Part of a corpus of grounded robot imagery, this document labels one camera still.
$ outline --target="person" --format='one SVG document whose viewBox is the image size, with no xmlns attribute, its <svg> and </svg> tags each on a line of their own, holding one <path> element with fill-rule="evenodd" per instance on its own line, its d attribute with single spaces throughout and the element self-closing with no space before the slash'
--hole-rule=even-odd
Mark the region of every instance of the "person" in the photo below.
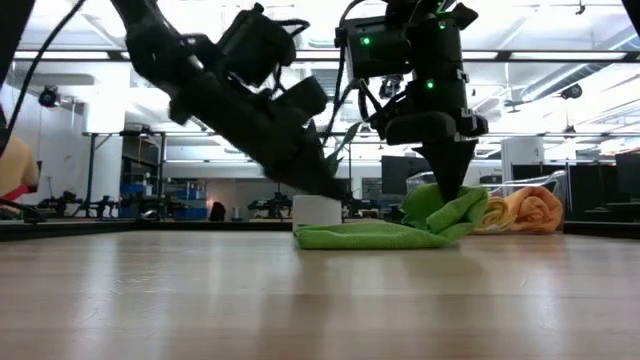
<svg viewBox="0 0 640 360">
<path fill-rule="evenodd" d="M 224 216 L 226 214 L 227 209 L 225 209 L 224 205 L 216 201 L 211 207 L 211 215 L 209 216 L 209 221 L 224 221 Z"/>
<path fill-rule="evenodd" d="M 37 192 L 39 178 L 29 145 L 16 135 L 9 137 L 0 155 L 0 198 L 16 202 L 24 194 Z"/>
</svg>

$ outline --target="orange towel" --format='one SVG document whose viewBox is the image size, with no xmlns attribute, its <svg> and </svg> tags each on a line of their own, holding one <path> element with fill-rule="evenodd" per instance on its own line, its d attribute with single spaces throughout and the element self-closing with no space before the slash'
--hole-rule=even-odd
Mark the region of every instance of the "orange towel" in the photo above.
<svg viewBox="0 0 640 360">
<path fill-rule="evenodd" d="M 527 187 L 509 195 L 511 231 L 553 232 L 562 222 L 562 203 L 544 187 Z"/>
</svg>

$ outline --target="yellow towel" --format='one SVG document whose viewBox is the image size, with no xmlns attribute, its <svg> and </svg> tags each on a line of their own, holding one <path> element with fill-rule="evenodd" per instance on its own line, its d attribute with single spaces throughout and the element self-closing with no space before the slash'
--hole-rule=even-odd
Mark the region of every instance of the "yellow towel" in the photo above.
<svg viewBox="0 0 640 360">
<path fill-rule="evenodd" d="M 507 202 L 497 196 L 489 198 L 489 203 L 484 211 L 480 224 L 475 228 L 476 232 L 502 232 L 509 229 L 515 219 L 509 216 Z"/>
</svg>

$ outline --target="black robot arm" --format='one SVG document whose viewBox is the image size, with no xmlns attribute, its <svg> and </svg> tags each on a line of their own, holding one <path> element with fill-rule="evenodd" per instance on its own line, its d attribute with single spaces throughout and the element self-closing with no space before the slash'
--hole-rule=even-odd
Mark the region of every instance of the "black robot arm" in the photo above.
<svg viewBox="0 0 640 360">
<path fill-rule="evenodd" d="M 358 84 L 362 117 L 388 145 L 422 144 L 414 150 L 429 161 L 447 201 L 459 193 L 474 156 L 474 137 L 489 131 L 486 119 L 467 106 L 462 62 L 460 31 L 478 14 L 461 3 L 442 11 L 453 3 L 389 0 L 384 16 L 340 21 L 335 41 L 346 53 L 350 84 Z M 365 100 L 374 106 L 377 100 L 362 79 L 384 76 L 399 82 L 398 74 L 408 73 L 413 80 L 404 91 L 383 93 L 389 101 L 384 107 L 378 103 L 369 116 Z"/>
<path fill-rule="evenodd" d="M 137 73 L 171 97 L 170 117 L 192 116 L 259 163 L 265 175 L 313 194 L 339 198 L 314 127 L 327 96 L 307 78 L 272 99 L 254 93 L 296 56 L 291 35 L 256 4 L 241 11 L 217 44 L 202 34 L 180 34 L 156 0 L 112 0 L 127 30 L 126 45 Z"/>
</svg>

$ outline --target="camera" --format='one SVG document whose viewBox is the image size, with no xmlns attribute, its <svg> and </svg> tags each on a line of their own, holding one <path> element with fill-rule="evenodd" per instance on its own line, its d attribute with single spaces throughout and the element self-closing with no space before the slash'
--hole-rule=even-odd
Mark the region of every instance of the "camera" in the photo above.
<svg viewBox="0 0 640 360">
<path fill-rule="evenodd" d="M 57 86 L 46 85 L 38 97 L 38 103 L 46 108 L 57 108 L 60 106 L 60 98 Z"/>
<path fill-rule="evenodd" d="M 560 97 L 565 100 L 577 99 L 580 96 L 582 96 L 582 86 L 578 84 L 571 85 L 560 93 Z"/>
</svg>

